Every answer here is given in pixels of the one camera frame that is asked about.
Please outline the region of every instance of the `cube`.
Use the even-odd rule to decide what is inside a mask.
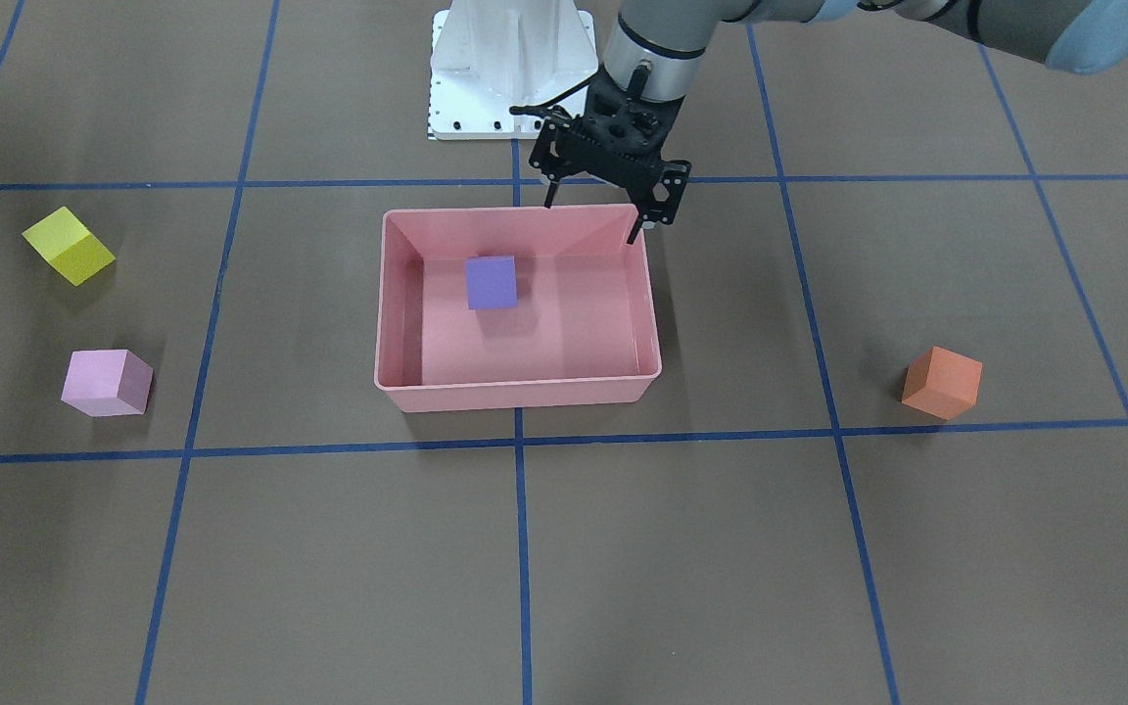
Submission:
[[[470,257],[465,263],[469,287],[469,308],[513,308],[515,306],[515,258]]]
[[[144,414],[152,376],[151,365],[129,350],[78,350],[61,398],[90,416]]]
[[[957,418],[977,405],[981,362],[932,347],[908,367],[904,404],[941,420]]]
[[[112,250],[104,247],[68,206],[28,228],[24,238],[73,285],[81,284],[115,261]]]

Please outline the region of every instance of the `pink bin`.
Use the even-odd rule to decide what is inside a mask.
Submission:
[[[633,205],[389,211],[373,378],[404,412],[635,402],[661,371]],[[515,258],[514,308],[469,309],[465,263]]]

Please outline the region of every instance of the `white mounting plate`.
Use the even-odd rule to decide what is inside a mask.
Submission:
[[[447,25],[450,10],[441,10],[434,15],[434,49],[442,27]],[[582,28],[590,37],[591,52],[594,50],[594,17],[585,10],[578,10]],[[591,71],[574,71],[575,76],[562,72],[556,78],[565,79],[564,89],[581,83]],[[537,95],[538,102],[547,100],[563,92],[555,90],[552,95]],[[561,106],[572,115],[582,113],[585,108],[585,89],[570,95],[561,102]],[[475,81],[472,77],[457,76],[453,71],[431,71],[429,86],[429,138],[430,139],[528,139],[537,138],[541,123],[534,115],[510,115],[508,107],[514,104],[532,104],[532,99],[510,100],[506,95],[499,95]]]

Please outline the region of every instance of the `pink box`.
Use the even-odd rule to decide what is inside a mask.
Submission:
[[[638,400],[661,373],[633,205],[389,211],[373,380],[404,412]],[[465,263],[515,258],[514,308],[469,309]]]
[[[60,398],[90,416],[144,414],[152,376],[151,365],[129,350],[78,350]]]

